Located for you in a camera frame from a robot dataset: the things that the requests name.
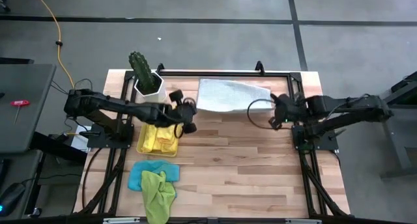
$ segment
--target black cable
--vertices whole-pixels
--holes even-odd
[[[338,108],[340,108],[341,106],[343,106],[343,105],[351,105],[351,104],[354,104],[354,103],[356,103],[356,102],[358,102],[358,101],[360,101],[360,100],[362,100],[363,98],[365,98],[365,97],[369,97],[369,96],[371,96],[370,94],[363,94],[363,95],[361,95],[361,97],[359,97],[359,98],[357,98],[357,99],[355,99],[355,100],[352,100],[352,101],[348,101],[348,102],[346,102],[346,103],[342,103],[342,104],[339,104],[339,105],[337,105],[336,107],[334,107],[330,112],[329,112],[329,114],[327,115],[327,117],[324,119],[324,120],[327,120],[333,113],[334,113],[334,111],[336,111]]]
[[[82,185],[82,189],[81,189],[81,203],[83,208],[85,208],[85,182],[87,181],[87,174],[89,173],[91,164],[93,162],[93,160],[96,158],[96,156],[98,155],[98,153],[102,150],[103,148],[99,148],[97,149],[97,151],[93,154],[93,156],[91,157],[91,160],[85,170],[85,174],[84,174],[84,179],[83,179],[83,185]]]
[[[66,122],[67,122],[67,120],[68,120],[68,117],[67,117],[67,118],[65,118],[65,120],[64,120],[64,125],[65,125],[65,126],[68,126],[70,129],[69,129],[69,130],[65,130],[65,131],[63,131],[61,134],[66,133],[66,132],[70,132],[70,131],[72,130],[72,126],[71,126],[71,125],[69,125],[68,123],[66,123]]]
[[[81,176],[81,175],[69,173],[69,174],[65,174],[65,175],[52,175],[52,176],[47,176],[47,177],[43,177],[43,178],[39,178],[39,179],[49,179],[49,178],[55,178],[55,177],[58,177],[58,176],[64,177],[64,176]],[[24,182],[35,180],[35,179],[36,178],[25,179],[25,180],[21,181],[20,183],[23,184]]]
[[[339,155],[334,151],[334,150],[330,150],[330,152],[333,154],[333,155],[335,155],[336,156],[336,158],[338,159],[338,162],[339,162],[339,167],[341,167],[341,165],[340,165],[340,158],[339,158]]]
[[[58,83],[56,83],[54,80],[52,80],[52,83],[54,83],[61,91],[67,93],[66,90],[64,90],[60,85],[58,85]]]
[[[252,106],[252,104],[254,104],[254,103],[256,103],[256,102],[260,102],[260,101],[265,101],[265,102],[270,102],[270,103],[275,104],[275,102],[274,102],[274,101],[272,101],[272,100],[267,100],[267,99],[257,99],[257,100],[252,101],[252,103],[250,103],[250,104],[249,104],[248,109],[246,110],[246,115],[248,116],[249,121],[250,121],[250,122],[251,122],[254,126],[256,126],[256,127],[260,128],[260,129],[275,130],[275,129],[274,129],[274,128],[272,128],[272,127],[260,126],[260,125],[256,124],[256,123],[255,123],[255,122],[254,122],[254,121],[250,118],[250,115],[249,115],[250,106]],[[290,130],[290,128],[279,128],[279,130],[280,130],[280,129]]]
[[[77,81],[75,84],[74,84],[74,88],[76,89],[76,87],[77,87],[77,84],[78,83],[80,83],[80,82],[82,82],[82,81],[88,81],[89,83],[90,83],[90,89],[91,90],[93,90],[93,83],[92,83],[92,81],[90,80],[90,79],[88,79],[88,78],[83,78],[83,79],[81,79],[81,80],[79,80],[79,81]]]
[[[68,118],[68,119],[73,120],[78,126],[81,126],[82,128],[84,128],[84,130],[86,132],[88,132],[88,129],[85,126],[83,126],[82,124],[78,123],[78,121],[76,119],[74,119],[74,118]]]
[[[195,103],[195,100],[193,98],[187,97],[185,98],[183,101],[183,103],[187,103],[187,102],[191,102],[194,106],[196,106],[197,104]]]
[[[68,94],[67,92],[63,92],[63,91],[61,91],[60,89],[58,89],[57,87],[53,86],[52,84],[51,84],[51,87],[52,87],[52,88],[54,88],[55,90],[57,90],[57,91],[59,91],[59,92],[63,93],[63,94]]]

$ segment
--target wooden tabletop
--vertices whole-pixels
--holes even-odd
[[[109,70],[104,94],[120,97],[125,70]],[[167,91],[181,89],[196,98],[198,77],[164,77]],[[269,88],[275,95],[287,93],[282,77],[230,77],[243,83]],[[322,94],[317,72],[302,72],[306,96]],[[115,113],[106,112],[115,118]],[[271,113],[253,114],[266,126]],[[135,135],[128,150],[120,189],[118,216],[146,216],[142,193],[127,188],[129,172],[137,161],[166,159],[180,165],[180,180],[174,183],[177,198],[171,217],[307,217],[300,160],[289,130],[263,130],[253,126],[246,114],[199,111],[197,131],[180,139],[174,158],[148,156],[136,151],[141,122],[135,119]],[[85,168],[93,155],[88,156]],[[103,149],[93,161],[85,185],[86,203],[101,186],[108,160]],[[339,207],[349,213],[342,175],[335,156],[317,151],[323,186]],[[113,185],[109,190],[111,202]],[[316,210],[317,192],[312,189]],[[74,211],[81,210],[81,186]]]

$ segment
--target white paper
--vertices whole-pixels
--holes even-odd
[[[91,126],[86,126],[86,129],[91,130]],[[84,127],[77,126],[76,133],[85,132]],[[87,148],[88,139],[81,135],[75,135],[72,139],[71,147],[81,150],[83,152],[89,152],[91,148]]]
[[[270,90],[237,81],[220,79],[200,79],[197,108],[215,112],[242,113],[257,99],[270,100]],[[270,111],[271,103],[254,103],[251,111]]]

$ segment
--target green cactus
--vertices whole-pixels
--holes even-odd
[[[129,55],[129,63],[139,79],[140,92],[144,95],[155,93],[158,90],[158,84],[155,82],[145,57],[139,52],[132,52]]]

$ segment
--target cloth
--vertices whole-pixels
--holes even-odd
[[[166,182],[165,172],[159,175],[149,171],[142,172],[142,194],[147,222],[165,224],[169,219],[171,204],[175,198],[172,183]]]
[[[144,153],[161,151],[162,153],[175,153],[178,149],[178,139],[174,134],[175,126],[166,128],[156,128],[148,125],[146,128],[145,140],[143,141],[142,151]],[[182,131],[182,126],[177,126],[177,135]]]
[[[177,182],[180,179],[180,167],[165,160],[145,160],[136,162],[129,174],[128,188],[142,191],[142,171],[160,174],[165,172],[167,182]]]
[[[228,113],[245,113],[249,104],[257,99],[270,99],[271,91],[263,87],[224,79],[200,79],[197,108]],[[251,112],[273,109],[270,102],[258,101],[251,105]]]

